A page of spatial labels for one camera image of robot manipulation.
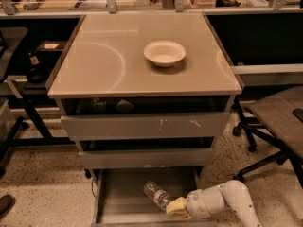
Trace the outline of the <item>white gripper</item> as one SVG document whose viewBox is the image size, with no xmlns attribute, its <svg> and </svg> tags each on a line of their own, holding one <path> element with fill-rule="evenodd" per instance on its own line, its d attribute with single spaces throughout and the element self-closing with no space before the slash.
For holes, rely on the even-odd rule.
<svg viewBox="0 0 303 227">
<path fill-rule="evenodd" d="M 191 191 L 186 198 L 179 197 L 168 204 L 166 213 L 171 219 L 188 220 L 194 218 L 205 219 L 210 217 L 206 208 L 203 191 Z"/>
</svg>

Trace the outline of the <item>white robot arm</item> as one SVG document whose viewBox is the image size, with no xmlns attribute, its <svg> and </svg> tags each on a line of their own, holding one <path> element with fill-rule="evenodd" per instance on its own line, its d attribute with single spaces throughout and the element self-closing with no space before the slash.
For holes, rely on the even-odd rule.
<svg viewBox="0 0 303 227">
<path fill-rule="evenodd" d="M 230 209 L 242 227 L 262 227 L 247 186 L 231 180 L 208 189 L 191 191 L 185 198 L 172 201 L 166 208 L 170 219 L 206 219 Z"/>
</svg>

